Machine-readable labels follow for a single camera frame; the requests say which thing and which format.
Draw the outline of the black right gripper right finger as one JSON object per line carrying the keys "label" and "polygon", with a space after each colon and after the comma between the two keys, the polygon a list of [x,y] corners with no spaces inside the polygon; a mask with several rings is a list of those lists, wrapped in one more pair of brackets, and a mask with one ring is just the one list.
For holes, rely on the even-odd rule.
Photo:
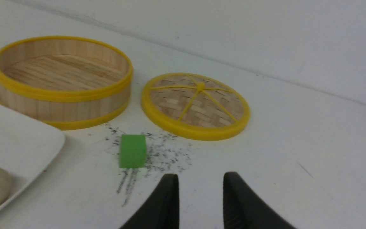
{"label": "black right gripper right finger", "polygon": [[294,229],[266,204],[234,171],[223,179],[223,221],[225,229]]}

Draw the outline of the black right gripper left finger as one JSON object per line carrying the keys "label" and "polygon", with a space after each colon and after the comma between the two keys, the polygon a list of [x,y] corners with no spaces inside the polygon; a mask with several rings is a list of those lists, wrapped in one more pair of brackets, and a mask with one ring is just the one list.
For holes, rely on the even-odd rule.
{"label": "black right gripper left finger", "polygon": [[178,229],[179,210],[178,175],[166,174],[121,229]]}

